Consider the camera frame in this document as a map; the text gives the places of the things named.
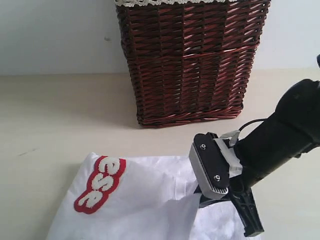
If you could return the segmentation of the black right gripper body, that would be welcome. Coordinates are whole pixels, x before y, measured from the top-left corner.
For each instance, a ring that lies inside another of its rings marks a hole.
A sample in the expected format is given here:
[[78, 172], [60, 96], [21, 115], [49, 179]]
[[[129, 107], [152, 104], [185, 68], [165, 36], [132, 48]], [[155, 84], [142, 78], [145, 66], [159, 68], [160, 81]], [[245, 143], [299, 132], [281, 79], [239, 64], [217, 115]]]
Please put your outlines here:
[[242, 192], [251, 190], [251, 188], [244, 185], [241, 178], [237, 176], [230, 178], [230, 175], [228, 172], [214, 172], [214, 173], [207, 172], [204, 176], [202, 176], [199, 179], [198, 185], [200, 185], [202, 189], [204, 189], [206, 186], [208, 186], [209, 188], [215, 186], [221, 189], [229, 187], [230, 201], [228, 202], [231, 202], [231, 196], [233, 193], [242, 193]]

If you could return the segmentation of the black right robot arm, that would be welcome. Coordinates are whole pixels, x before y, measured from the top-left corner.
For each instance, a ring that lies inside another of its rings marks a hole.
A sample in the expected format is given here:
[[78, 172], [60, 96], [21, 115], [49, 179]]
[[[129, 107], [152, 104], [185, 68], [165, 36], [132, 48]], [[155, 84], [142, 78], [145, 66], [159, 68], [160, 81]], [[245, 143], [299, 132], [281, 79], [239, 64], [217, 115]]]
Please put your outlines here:
[[268, 118], [245, 138], [240, 130], [193, 138], [189, 160], [201, 195], [199, 207], [231, 202], [245, 237], [264, 232], [252, 187], [292, 158], [320, 145], [320, 83], [303, 79], [288, 89]]

